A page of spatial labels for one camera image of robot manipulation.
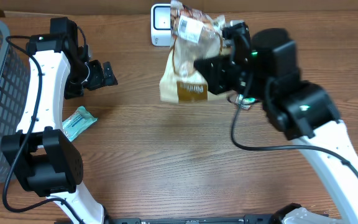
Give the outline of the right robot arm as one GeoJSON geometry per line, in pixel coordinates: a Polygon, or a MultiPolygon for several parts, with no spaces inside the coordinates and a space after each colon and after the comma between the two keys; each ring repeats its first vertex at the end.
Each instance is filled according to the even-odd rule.
{"type": "Polygon", "coordinates": [[[270,124],[299,151],[336,205],[339,223],[358,223],[358,155],[329,94],[301,78],[296,43],[282,28],[250,35],[241,22],[223,29],[227,55],[195,60],[212,94],[235,91],[262,104],[270,124]]]}

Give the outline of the mint wet wipes pack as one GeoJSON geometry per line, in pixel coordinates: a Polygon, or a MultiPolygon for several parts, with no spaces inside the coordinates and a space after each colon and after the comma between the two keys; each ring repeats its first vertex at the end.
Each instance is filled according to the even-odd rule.
{"type": "Polygon", "coordinates": [[[70,142],[74,141],[83,131],[97,122],[84,106],[80,106],[76,111],[63,122],[63,133],[70,142]]]}

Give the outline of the brown paper bread bag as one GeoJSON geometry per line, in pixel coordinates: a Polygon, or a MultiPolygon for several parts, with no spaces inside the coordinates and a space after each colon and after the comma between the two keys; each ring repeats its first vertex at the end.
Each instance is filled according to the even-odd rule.
{"type": "Polygon", "coordinates": [[[168,103],[195,103],[225,98],[212,94],[211,86],[193,66],[195,60],[228,54],[223,44],[225,15],[216,18],[192,9],[180,1],[170,3],[170,52],[160,79],[160,100],[168,103]]]}

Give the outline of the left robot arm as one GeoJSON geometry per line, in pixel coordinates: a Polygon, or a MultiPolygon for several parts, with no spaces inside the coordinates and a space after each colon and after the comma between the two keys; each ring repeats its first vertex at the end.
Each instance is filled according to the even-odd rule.
{"type": "Polygon", "coordinates": [[[117,84],[109,62],[91,60],[80,27],[67,17],[50,21],[47,34],[27,38],[23,49],[30,60],[30,81],[24,112],[1,150],[15,177],[42,204],[54,202],[72,223],[111,223],[83,181],[80,152],[63,132],[63,102],[117,84]]]}

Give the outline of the orange Kleenex tissue pack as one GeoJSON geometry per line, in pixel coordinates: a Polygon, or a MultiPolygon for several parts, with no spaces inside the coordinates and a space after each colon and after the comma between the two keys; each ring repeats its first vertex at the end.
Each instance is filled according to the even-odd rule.
{"type": "Polygon", "coordinates": [[[259,100],[255,98],[244,98],[243,95],[233,93],[227,97],[227,101],[236,106],[240,106],[243,110],[251,109],[252,105],[257,104],[259,100]]]}

